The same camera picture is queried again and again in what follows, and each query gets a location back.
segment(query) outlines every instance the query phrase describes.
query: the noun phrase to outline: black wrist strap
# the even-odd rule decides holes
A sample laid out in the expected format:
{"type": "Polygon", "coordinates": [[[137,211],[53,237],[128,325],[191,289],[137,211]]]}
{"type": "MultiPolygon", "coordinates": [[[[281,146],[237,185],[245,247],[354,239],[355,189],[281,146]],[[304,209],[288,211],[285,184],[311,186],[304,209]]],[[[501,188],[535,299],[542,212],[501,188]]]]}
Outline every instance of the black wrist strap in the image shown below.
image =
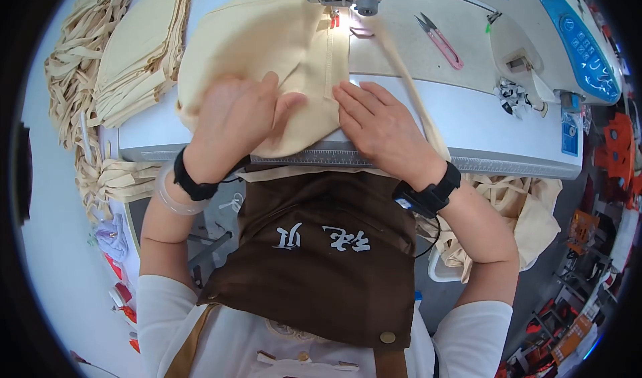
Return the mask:
{"type": "Polygon", "coordinates": [[[455,165],[446,162],[446,172],[439,184],[430,184],[425,190],[416,192],[405,181],[400,181],[392,193],[392,199],[400,206],[432,219],[437,212],[448,205],[453,190],[461,186],[461,173],[455,165]]]}
{"type": "MultiPolygon", "coordinates": [[[[174,161],[174,183],[177,183],[179,186],[189,194],[189,197],[192,201],[202,201],[209,200],[212,198],[216,191],[218,190],[219,183],[197,183],[188,172],[185,170],[185,164],[183,163],[183,152],[185,148],[181,149],[181,152],[176,156],[174,161]]],[[[245,165],[250,164],[250,156],[241,159],[228,173],[232,173],[241,169],[245,165]]]]}

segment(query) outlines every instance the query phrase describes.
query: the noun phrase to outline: person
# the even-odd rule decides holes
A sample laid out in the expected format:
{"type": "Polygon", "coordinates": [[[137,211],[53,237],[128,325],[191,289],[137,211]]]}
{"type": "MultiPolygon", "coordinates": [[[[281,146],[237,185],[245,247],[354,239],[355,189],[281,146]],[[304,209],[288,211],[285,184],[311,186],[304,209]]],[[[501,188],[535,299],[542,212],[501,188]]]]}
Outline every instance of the person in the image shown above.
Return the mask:
{"type": "MultiPolygon", "coordinates": [[[[261,143],[278,142],[303,94],[279,78],[227,77],[205,93],[182,153],[196,184],[218,183],[261,143]]],[[[156,194],[144,217],[137,289],[140,353],[154,377],[493,377],[519,272],[515,239],[465,180],[439,214],[473,261],[431,338],[414,308],[415,223],[391,197],[399,181],[437,185],[447,163],[383,87],[333,87],[341,128],[395,178],[303,174],[246,184],[239,248],[199,296],[186,238],[194,216],[156,194]]],[[[192,204],[173,171],[166,193],[192,204]]],[[[431,299],[423,300],[429,307],[431,299]]]]}

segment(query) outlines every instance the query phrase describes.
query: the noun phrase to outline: pink thread snips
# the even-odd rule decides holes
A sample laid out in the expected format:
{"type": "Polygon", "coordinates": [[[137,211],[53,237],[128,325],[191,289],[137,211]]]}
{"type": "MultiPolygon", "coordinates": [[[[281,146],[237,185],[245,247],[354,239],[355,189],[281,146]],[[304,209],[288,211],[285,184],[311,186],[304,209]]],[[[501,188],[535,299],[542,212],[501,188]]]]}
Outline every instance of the pink thread snips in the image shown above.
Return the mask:
{"type": "Polygon", "coordinates": [[[415,16],[415,19],[426,34],[428,34],[428,37],[430,37],[435,45],[437,45],[441,53],[444,54],[448,63],[450,63],[450,65],[456,70],[463,68],[463,61],[454,51],[448,40],[441,34],[441,31],[439,31],[435,23],[433,23],[425,14],[420,14],[423,20],[419,19],[417,16],[415,16]]]}

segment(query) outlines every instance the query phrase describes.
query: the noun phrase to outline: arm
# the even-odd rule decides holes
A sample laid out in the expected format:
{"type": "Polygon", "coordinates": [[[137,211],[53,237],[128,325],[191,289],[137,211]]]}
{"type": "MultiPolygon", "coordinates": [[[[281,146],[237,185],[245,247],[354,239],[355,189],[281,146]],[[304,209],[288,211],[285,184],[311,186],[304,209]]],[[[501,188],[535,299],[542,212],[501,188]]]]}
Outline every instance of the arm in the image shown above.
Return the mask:
{"type": "MultiPolygon", "coordinates": [[[[381,170],[415,191],[444,177],[442,159],[419,131],[408,109],[375,83],[341,82],[333,89],[343,132],[381,170]]],[[[501,215],[468,184],[450,195],[439,214],[473,261],[470,279],[455,307],[481,300],[512,305],[519,273],[515,238],[501,215]]]]}
{"type": "MultiPolygon", "coordinates": [[[[269,72],[262,82],[225,78],[205,93],[192,141],[183,154],[185,169],[197,183],[218,183],[257,146],[280,140],[291,109],[305,95],[279,95],[279,78],[269,72]]],[[[170,197],[189,204],[191,199],[174,173],[165,181],[170,197]]],[[[157,195],[149,202],[140,237],[140,275],[160,275],[192,287],[188,271],[187,237],[194,216],[179,215],[157,195]]]]}

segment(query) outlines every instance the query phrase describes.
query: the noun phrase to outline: clear bangle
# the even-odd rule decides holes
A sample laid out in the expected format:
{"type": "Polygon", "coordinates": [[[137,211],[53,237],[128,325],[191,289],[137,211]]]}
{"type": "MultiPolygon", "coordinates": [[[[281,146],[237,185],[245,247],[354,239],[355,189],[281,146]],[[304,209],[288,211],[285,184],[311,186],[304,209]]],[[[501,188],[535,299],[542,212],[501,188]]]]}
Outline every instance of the clear bangle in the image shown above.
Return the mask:
{"type": "Polygon", "coordinates": [[[170,194],[167,192],[165,187],[165,181],[167,180],[167,175],[174,170],[174,161],[167,161],[165,165],[158,172],[156,177],[156,193],[160,202],[162,202],[167,208],[172,210],[173,213],[180,215],[196,215],[205,209],[209,204],[210,200],[202,201],[191,201],[189,204],[181,204],[176,202],[170,194]]]}

